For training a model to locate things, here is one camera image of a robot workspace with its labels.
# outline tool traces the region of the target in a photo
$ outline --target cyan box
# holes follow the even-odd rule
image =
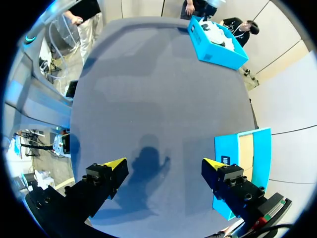
[[[241,153],[241,151],[246,151],[243,147],[247,146],[247,144],[241,143],[242,139],[245,139],[248,135],[251,136],[251,146],[253,146],[250,150],[252,152],[251,155]],[[257,187],[263,186],[266,191],[272,160],[272,135],[270,128],[217,136],[214,138],[214,149],[217,162],[227,165],[237,164],[239,166],[243,164],[248,168],[248,164],[250,164],[251,173],[249,174],[251,178],[248,176],[248,180]],[[224,201],[217,200],[215,196],[213,197],[212,207],[227,220],[235,217],[227,204]]]
[[[225,36],[232,39],[234,51],[209,41],[204,30],[199,25],[200,20],[200,17],[193,16],[188,26],[188,32],[199,60],[219,64],[234,70],[238,70],[249,60],[240,43],[226,27],[216,23],[224,31]]]

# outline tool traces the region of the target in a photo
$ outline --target table surface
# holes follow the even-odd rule
[[[255,128],[237,71],[198,61],[188,21],[141,17],[106,26],[77,85],[71,118],[76,181],[126,157],[129,176],[91,219],[118,237],[206,237],[233,221],[212,209],[201,176],[214,136]]]

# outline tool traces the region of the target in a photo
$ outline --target black shirt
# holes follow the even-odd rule
[[[250,37],[250,33],[246,31],[243,32],[238,29],[242,22],[243,21],[237,17],[223,20],[223,24],[228,27],[228,30],[236,37],[240,45],[244,47]]]
[[[69,10],[73,15],[80,16],[86,21],[99,13],[100,7],[97,0],[82,0],[72,6]]]

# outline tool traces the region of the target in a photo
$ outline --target floor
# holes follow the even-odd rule
[[[67,64],[68,73],[65,70],[66,67],[61,58],[53,61],[56,66],[62,69],[57,75],[55,75],[61,77],[61,79],[56,79],[53,84],[62,95],[65,95],[69,82],[77,80],[80,77],[83,67],[80,56],[80,46],[76,47],[70,54],[64,56],[64,59]],[[244,75],[243,69],[240,69],[239,72],[241,73],[248,91],[258,86],[258,82],[256,80],[252,80],[251,76]],[[44,137],[40,137],[40,139],[45,145],[49,145],[53,143],[54,135],[44,131]],[[34,169],[37,169],[38,171],[49,171],[51,173],[51,177],[54,179],[55,185],[59,185],[74,177],[70,158],[57,157],[53,153],[43,150],[39,150],[39,153],[39,157],[33,158]],[[74,182],[65,184],[59,188],[58,191],[61,194],[64,194],[64,187],[66,185],[72,186],[74,184]]]

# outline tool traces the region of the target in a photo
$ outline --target wall panel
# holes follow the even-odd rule
[[[293,63],[299,61],[305,55],[309,53],[305,43],[300,40],[296,45],[294,45],[289,51],[283,54],[276,61],[271,63],[268,67],[261,70],[255,75],[255,78],[259,83],[264,83],[265,81],[273,78],[280,72],[284,71],[287,67]]]
[[[161,16],[164,0],[122,0],[123,17]]]
[[[295,44],[301,37],[283,12],[269,2],[256,17],[260,32],[251,35],[244,50],[249,56],[245,67],[258,73]]]
[[[272,136],[270,179],[301,183],[317,181],[317,126]]]
[[[167,17],[180,17],[184,0],[165,0],[163,16]]]
[[[239,17],[241,20],[253,20],[267,4],[268,0],[226,0],[213,16],[212,20],[220,22],[223,19]]]
[[[317,61],[310,52],[249,91],[259,127],[281,133],[317,124]]]

